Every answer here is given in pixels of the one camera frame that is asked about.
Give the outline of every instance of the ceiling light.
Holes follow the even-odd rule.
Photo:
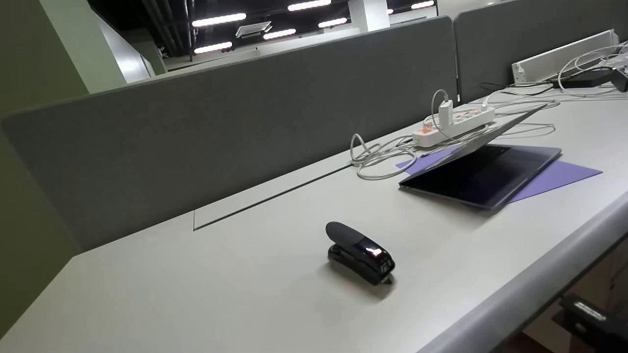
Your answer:
[[[205,47],[195,47],[193,53],[209,53],[209,51],[223,51],[233,47],[231,41],[221,41],[221,43],[213,43],[213,45],[205,45]]]
[[[264,41],[268,41],[268,39],[274,39],[274,37],[288,37],[288,35],[292,35],[292,33],[296,33],[296,29],[294,29],[294,27],[264,33],[264,35],[262,35],[262,39],[264,39]]]
[[[411,10],[431,8],[431,6],[433,6],[433,2],[415,2],[415,4],[411,4]]]
[[[201,18],[192,22],[192,27],[207,27],[207,25],[217,25],[217,23],[231,23],[231,22],[241,22],[245,20],[246,14],[237,12],[237,14],[227,14],[227,16],[215,16],[215,18]]]
[[[333,25],[341,25],[341,23],[347,23],[347,18],[333,18],[327,22],[319,22],[317,27],[333,27]]]
[[[321,8],[321,6],[329,6],[331,0],[311,0],[311,2],[296,2],[288,6],[288,12],[301,12],[301,10],[309,10],[309,8]]]

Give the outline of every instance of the ceiling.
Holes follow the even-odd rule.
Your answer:
[[[233,47],[262,41],[260,35],[235,39],[239,25],[270,22],[272,31],[294,27],[296,33],[317,31],[317,23],[333,18],[347,18],[347,0],[329,0],[329,6],[288,12],[290,4],[301,0],[88,0],[121,35],[133,29],[146,29],[162,53],[168,57],[193,55],[195,47],[231,41]],[[388,8],[396,12],[409,10],[419,0],[388,0]],[[245,14],[235,23],[219,23],[193,27],[193,20]]]

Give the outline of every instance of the white cable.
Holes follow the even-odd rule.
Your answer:
[[[582,53],[582,55],[576,55],[576,57],[568,59],[568,61],[559,69],[559,72],[555,74],[555,82],[557,82],[560,94],[576,96],[576,98],[594,98],[594,96],[602,96],[602,94],[613,92],[613,90],[602,90],[602,92],[594,92],[594,94],[570,94],[570,92],[564,92],[562,74],[564,74],[566,69],[574,69],[574,71],[576,71],[574,74],[592,71],[592,69],[596,69],[600,63],[606,63],[608,59],[619,55],[621,49],[625,49],[625,47],[628,47],[628,43],[610,45],[610,47],[600,47],[600,49],[592,49],[592,51],[586,51],[586,53]],[[582,69],[582,67],[578,65],[578,61],[580,61],[582,57],[598,55],[598,53],[604,53],[604,51],[613,51],[613,53],[596,59],[598,63],[596,63],[596,65],[590,65],[588,69]]]
[[[445,90],[445,88],[437,88],[437,90],[431,94],[431,112],[433,112],[433,102],[435,102],[437,94],[443,94],[443,100],[449,100],[447,90]]]
[[[543,135],[551,135],[555,133],[555,125],[553,123],[517,123],[515,127],[511,127],[509,131],[502,133],[502,137],[543,137]]]
[[[529,106],[529,104],[539,104],[539,106],[531,106],[527,110],[507,110],[507,112],[500,112],[502,108],[509,108],[509,106]],[[494,106],[494,116],[496,118],[504,118],[504,116],[519,116],[519,114],[527,114],[531,110],[549,110],[559,106],[557,100],[515,100],[515,102],[492,102]]]
[[[419,159],[419,155],[413,153],[413,147],[407,147],[405,143],[407,139],[411,139],[411,135],[400,135],[380,145],[378,143],[366,145],[358,133],[352,133],[350,145],[349,145],[349,157],[350,157],[350,165],[354,167],[354,174],[362,180],[384,180],[407,171]],[[358,145],[354,145],[354,141],[358,141],[358,145],[362,147],[362,153],[358,153],[356,157],[354,157],[354,147]],[[405,161],[403,167],[396,169],[394,173],[384,173],[384,174],[362,173],[368,167],[374,167],[382,161],[388,161],[400,155],[407,155],[409,159]]]
[[[610,90],[604,90],[604,92],[594,92],[592,94],[580,94],[580,96],[568,96],[568,94],[560,94],[559,90],[555,94],[541,94],[537,96],[541,100],[553,100],[557,104],[562,104],[562,102],[608,102],[608,100],[625,100],[625,94],[610,88]],[[507,102],[527,102],[523,100],[523,96],[519,96],[519,100],[498,100],[494,104],[507,104]]]
[[[509,84],[509,86],[506,86],[502,90],[502,94],[507,94],[507,96],[541,96],[541,94],[553,90],[553,84],[551,82],[537,82],[537,84],[521,86],[519,90],[529,90],[529,88],[539,88],[539,90],[537,92],[515,92],[517,86]]]

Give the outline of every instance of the wall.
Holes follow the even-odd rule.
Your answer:
[[[38,2],[0,2],[0,120],[86,94]],[[74,245],[0,135],[0,337],[70,259]]]
[[[97,16],[86,0],[38,0],[89,94],[125,86]]]
[[[437,0],[439,16],[456,18],[460,12],[468,12],[472,8],[484,8],[509,0]]]
[[[349,0],[350,23],[360,31],[390,27],[386,0]]]
[[[131,47],[113,27],[109,27],[101,18],[93,16],[117,69],[125,82],[139,82],[154,76],[150,65],[140,57],[135,47]]]
[[[0,2],[0,43],[0,116],[86,94],[36,0]]]
[[[150,63],[154,74],[166,72],[160,49],[146,29],[125,31],[123,37]]]

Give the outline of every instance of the power cord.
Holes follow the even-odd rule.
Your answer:
[[[500,92],[500,94],[507,94],[507,96],[517,96],[519,100],[498,100],[498,102],[490,102],[494,106],[498,104],[525,104],[525,102],[549,102],[553,100],[555,104],[568,104],[568,102],[608,102],[608,100],[625,100],[625,94],[621,92],[615,92],[615,90],[604,90],[604,92],[594,92],[594,94],[560,94],[559,90],[555,90],[555,94],[541,94],[537,96],[535,100],[525,100],[525,98],[531,98],[531,96],[525,96],[525,94],[515,94],[515,92]]]
[[[504,108],[511,108],[511,106],[529,106],[529,104],[539,104],[539,106],[531,106],[527,110],[507,110],[507,112],[500,112]],[[560,102],[559,100],[543,100],[543,98],[535,98],[535,100],[500,100],[500,102],[490,102],[490,106],[494,108],[494,118],[506,118],[506,116],[519,116],[519,114],[527,114],[533,110],[549,110],[549,108],[557,108]]]
[[[507,96],[541,96],[545,92],[553,90],[553,84],[551,82],[537,82],[537,84],[531,84],[531,86],[521,86],[521,88],[515,88],[515,86],[506,86],[502,90],[502,94],[507,94]]]
[[[490,123],[484,123],[482,127],[472,129],[472,131],[466,131],[462,135],[451,137],[449,133],[445,133],[445,129],[441,125],[443,122],[445,123],[453,123],[451,120],[453,120],[453,102],[449,100],[447,90],[439,88],[439,90],[435,90],[431,94],[431,116],[429,116],[429,122],[433,123],[435,131],[445,137],[445,141],[439,143],[437,147],[449,147],[449,145],[454,145],[454,143],[470,141],[470,139],[482,135],[486,131],[486,127],[492,125],[492,122],[490,122]]]
[[[358,133],[352,133],[350,145],[349,145],[350,165],[354,167],[354,174],[362,180],[384,180],[392,178],[403,171],[407,171],[419,155],[415,155],[415,149],[411,145],[411,135],[400,135],[386,143],[372,143],[366,145],[364,139]],[[370,169],[378,163],[384,163],[392,157],[407,155],[409,159],[403,163],[403,167],[396,169],[394,173],[384,174],[366,174],[364,169]]]
[[[602,96],[602,94],[613,92],[613,88],[611,88],[611,90],[594,92],[594,94],[572,94],[572,92],[564,92],[562,74],[564,74],[566,71],[574,71],[572,74],[580,74],[580,72],[586,72],[586,71],[604,67],[604,63],[608,63],[611,57],[617,57],[625,47],[628,47],[628,43],[610,45],[610,47],[598,47],[598,49],[586,51],[586,53],[576,55],[576,57],[572,57],[570,61],[566,61],[566,63],[559,69],[559,72],[555,74],[555,82],[557,82],[560,94],[576,96],[576,98],[594,98],[594,96]],[[584,57],[592,57],[592,55],[602,55],[602,57],[594,59],[594,65],[582,69],[582,67],[580,67],[580,61],[582,61]]]
[[[543,137],[555,133],[553,123],[517,123],[509,131],[502,133],[502,137]]]

